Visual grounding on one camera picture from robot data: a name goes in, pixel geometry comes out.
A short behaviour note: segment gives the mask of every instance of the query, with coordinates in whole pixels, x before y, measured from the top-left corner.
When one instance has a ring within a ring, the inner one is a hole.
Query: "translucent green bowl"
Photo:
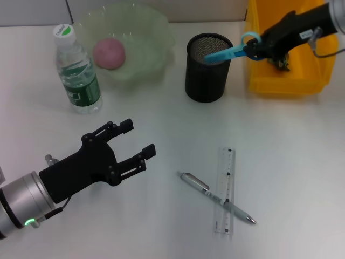
[[[96,43],[113,37],[126,50],[126,61],[118,69],[98,67],[98,73],[115,81],[141,79],[164,68],[168,51],[175,41],[166,16],[137,3],[115,3],[84,15],[73,24],[77,39],[92,57]]]

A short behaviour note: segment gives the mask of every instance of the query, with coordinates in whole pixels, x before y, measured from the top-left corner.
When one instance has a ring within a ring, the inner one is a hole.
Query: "green bottle label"
[[[92,105],[101,96],[96,76],[88,85],[82,87],[69,87],[64,85],[64,87],[70,102],[75,106],[85,107]]]

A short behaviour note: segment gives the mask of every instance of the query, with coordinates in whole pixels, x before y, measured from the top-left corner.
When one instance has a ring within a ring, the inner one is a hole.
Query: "silver pen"
[[[185,181],[186,183],[193,186],[201,193],[211,198],[215,203],[219,204],[224,209],[228,210],[229,212],[231,212],[231,210],[233,209],[235,216],[238,217],[239,219],[248,221],[252,224],[257,223],[252,217],[248,215],[248,213],[244,212],[243,210],[235,206],[231,201],[223,201],[221,198],[213,194],[210,191],[210,187],[206,185],[205,183],[203,183],[202,181],[200,181],[199,179],[197,179],[194,175],[190,173],[179,173],[179,175],[183,181]]]

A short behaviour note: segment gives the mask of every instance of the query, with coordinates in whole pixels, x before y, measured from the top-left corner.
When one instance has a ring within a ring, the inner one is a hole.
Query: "white table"
[[[202,32],[238,44],[243,22],[172,24],[175,56],[165,76],[138,88],[102,84],[99,113],[70,110],[54,67],[52,27],[0,28],[0,165],[7,183],[62,159],[80,137],[109,120],[135,129],[110,142],[119,161],[154,143],[147,171],[117,187],[96,183],[63,213],[0,242],[11,258],[344,258],[345,76],[339,56],[332,83],[318,97],[260,99],[245,91],[245,59],[231,62],[225,95],[200,104],[184,91],[186,45]],[[219,146],[236,149],[231,240],[213,237],[213,204],[176,171],[216,185]]]

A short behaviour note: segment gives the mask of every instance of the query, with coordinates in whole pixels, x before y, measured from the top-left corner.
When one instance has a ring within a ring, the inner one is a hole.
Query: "water bottle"
[[[102,97],[93,62],[77,42],[73,27],[60,24],[53,34],[57,46],[56,66],[73,108],[82,114],[101,109]]]

